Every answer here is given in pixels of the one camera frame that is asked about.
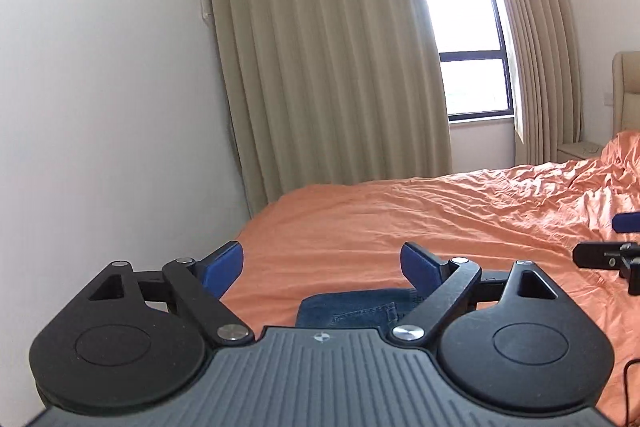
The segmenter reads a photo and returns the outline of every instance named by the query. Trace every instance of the nightstand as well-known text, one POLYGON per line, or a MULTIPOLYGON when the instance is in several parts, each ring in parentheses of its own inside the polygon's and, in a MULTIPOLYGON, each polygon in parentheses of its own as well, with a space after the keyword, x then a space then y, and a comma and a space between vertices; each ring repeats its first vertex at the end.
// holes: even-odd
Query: nightstand
POLYGON ((603 148, 591 142, 565 143, 558 146, 558 163, 599 158, 603 148))

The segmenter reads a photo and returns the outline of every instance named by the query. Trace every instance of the jeans pocket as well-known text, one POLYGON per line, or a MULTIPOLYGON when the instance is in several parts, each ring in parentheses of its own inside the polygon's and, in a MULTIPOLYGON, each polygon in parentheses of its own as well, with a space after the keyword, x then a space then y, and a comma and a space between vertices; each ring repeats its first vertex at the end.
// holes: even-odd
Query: jeans pocket
POLYGON ((375 308, 334 315, 330 326, 334 328, 379 328, 383 335, 386 335, 397 323, 396 303, 389 302, 375 308))

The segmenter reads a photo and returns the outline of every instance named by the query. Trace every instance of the round black motor housing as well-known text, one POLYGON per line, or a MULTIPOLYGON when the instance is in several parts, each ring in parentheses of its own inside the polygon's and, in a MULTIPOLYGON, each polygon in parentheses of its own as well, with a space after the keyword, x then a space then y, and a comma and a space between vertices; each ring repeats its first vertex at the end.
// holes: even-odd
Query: round black motor housing
POLYGON ((29 357, 44 402, 84 415, 117 415, 193 381, 206 346, 191 325, 149 308, 131 266, 121 261, 42 330, 29 357))
POLYGON ((519 261, 497 304, 446 328, 438 360, 475 399, 501 410, 544 414, 594 406, 614 352, 553 280, 519 261))

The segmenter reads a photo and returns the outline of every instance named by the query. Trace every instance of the orange blanket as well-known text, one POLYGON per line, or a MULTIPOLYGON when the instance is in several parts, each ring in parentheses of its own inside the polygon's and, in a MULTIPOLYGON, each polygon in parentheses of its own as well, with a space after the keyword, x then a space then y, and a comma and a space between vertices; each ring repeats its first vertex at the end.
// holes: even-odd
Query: orange blanket
MULTIPOLYGON (((575 299, 615 347, 616 365, 598 404, 624 422, 622 368, 640 357, 640 297, 612 271, 578 270, 580 241, 640 241, 611 229, 619 212, 640 210, 640 134, 625 132, 601 159, 454 174, 438 179, 313 186, 284 196, 239 236, 242 276, 225 303, 258 334, 293 325, 302 299, 318 293, 405 287, 405 241, 444 258, 465 255, 487 270, 536 261, 575 299)), ((640 368, 632 368, 634 419, 640 368)))

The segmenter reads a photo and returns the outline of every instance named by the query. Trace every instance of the curtain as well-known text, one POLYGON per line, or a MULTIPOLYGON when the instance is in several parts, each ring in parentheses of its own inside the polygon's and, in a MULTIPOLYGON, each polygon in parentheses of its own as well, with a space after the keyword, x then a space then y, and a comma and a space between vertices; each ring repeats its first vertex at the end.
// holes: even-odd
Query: curtain
POLYGON ((213 0, 252 213, 295 188, 450 172, 426 0, 213 0))
POLYGON ((504 6, 517 63, 512 75, 516 163, 556 161, 558 145, 577 142, 582 129, 569 0, 504 0, 504 6))

